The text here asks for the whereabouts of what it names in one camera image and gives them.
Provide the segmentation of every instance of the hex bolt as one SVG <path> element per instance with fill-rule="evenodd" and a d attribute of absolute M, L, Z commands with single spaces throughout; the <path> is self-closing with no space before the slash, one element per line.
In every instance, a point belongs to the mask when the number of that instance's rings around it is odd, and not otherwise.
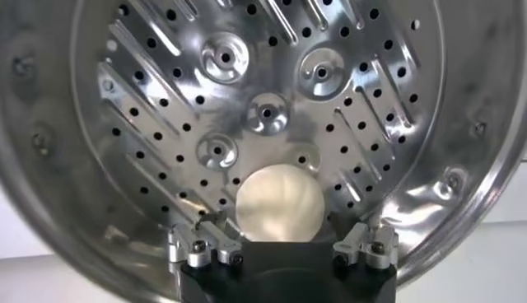
<path fill-rule="evenodd" d="M 203 240 L 197 240 L 192 243 L 192 251 L 194 253 L 202 253 L 207 248 L 207 243 Z"/>
<path fill-rule="evenodd" d="M 337 268 L 345 268 L 347 267 L 347 257 L 340 254 L 333 258 L 333 264 Z"/>
<path fill-rule="evenodd" d="M 375 254 L 385 254 L 385 245 L 379 241 L 371 243 L 371 251 Z"/>
<path fill-rule="evenodd" d="M 234 254 L 231 256 L 231 265 L 240 266 L 244 262 L 244 256 L 241 254 Z"/>

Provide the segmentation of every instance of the stainless steel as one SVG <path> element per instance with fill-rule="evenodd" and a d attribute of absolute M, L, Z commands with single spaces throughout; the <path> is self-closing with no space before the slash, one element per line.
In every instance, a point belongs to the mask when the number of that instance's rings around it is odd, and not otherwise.
<path fill-rule="evenodd" d="M 333 244 L 333 258 L 341 258 L 349 266 L 356 264 L 362 253 L 368 266 L 387 269 L 391 264 L 397 266 L 398 241 L 393 227 L 371 230 L 368 225 L 357 223 L 342 241 Z"/>
<path fill-rule="evenodd" d="M 239 262 L 241 243 L 229 239 L 210 221 L 199 222 L 196 228 L 177 224 L 168 232 L 169 262 L 186 260 L 193 268 L 202 268 L 211 263 L 211 249 L 217 250 L 217 260 L 226 265 Z"/>
<path fill-rule="evenodd" d="M 167 302 L 168 230 L 222 211 L 245 240 L 237 189 L 296 165 L 324 215 L 394 228 L 408 283 L 523 154 L 525 13 L 522 0 L 1 1 L 2 188 L 88 277 Z M 335 241 L 327 221 L 313 240 Z"/>
<path fill-rule="evenodd" d="M 168 232 L 169 262 L 186 260 L 193 268 L 202 268 L 211 263 L 211 248 L 186 224 L 178 224 Z"/>
<path fill-rule="evenodd" d="M 217 260 L 226 265 L 232 265 L 235 256 L 241 255 L 241 243 L 233 241 L 220 231 L 210 221 L 199 224 L 200 229 L 207 231 L 216 240 Z"/>
<path fill-rule="evenodd" d="M 356 264 L 368 232 L 368 225 L 357 223 L 342 241 L 333 244 L 333 257 L 342 256 L 346 265 Z"/>
<path fill-rule="evenodd" d="M 398 246 L 398 235 L 393 227 L 383 226 L 373 232 L 373 241 L 363 245 L 366 255 L 366 264 L 371 268 L 387 269 L 393 262 L 397 265 L 396 254 Z"/>

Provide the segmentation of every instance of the screw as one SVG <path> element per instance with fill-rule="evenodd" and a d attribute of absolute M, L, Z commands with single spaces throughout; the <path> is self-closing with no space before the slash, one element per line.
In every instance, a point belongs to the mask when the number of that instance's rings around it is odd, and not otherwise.
<path fill-rule="evenodd" d="M 333 258 L 333 264 L 338 268 L 347 267 L 347 257 L 340 254 Z"/>
<path fill-rule="evenodd" d="M 35 71 L 35 59 L 31 55 L 15 58 L 12 63 L 12 69 L 18 77 L 30 78 Z"/>
<path fill-rule="evenodd" d="M 487 125 L 483 122 L 477 122 L 474 125 L 474 132 L 479 136 L 482 137 L 485 133 L 485 129 L 487 128 Z"/>
<path fill-rule="evenodd" d="M 448 186 L 451 189 L 457 189 L 459 186 L 459 177 L 457 175 L 451 175 L 448 177 Z"/>
<path fill-rule="evenodd" d="M 102 86 L 104 87 L 105 91 L 112 91 L 114 89 L 114 83 L 110 80 L 104 80 L 102 82 Z"/>
<path fill-rule="evenodd" d="M 241 254 L 234 254 L 231 256 L 231 265 L 240 266 L 244 262 L 244 256 Z"/>
<path fill-rule="evenodd" d="M 203 240 L 197 240 L 192 243 L 192 251 L 194 253 L 202 253 L 207 248 L 207 243 Z"/>
<path fill-rule="evenodd" d="M 385 254 L 385 245 L 379 241 L 371 243 L 371 251 L 376 254 Z"/>
<path fill-rule="evenodd" d="M 47 125 L 36 127 L 31 136 L 31 146 L 41 155 L 48 156 L 51 153 L 54 142 L 54 133 Z"/>

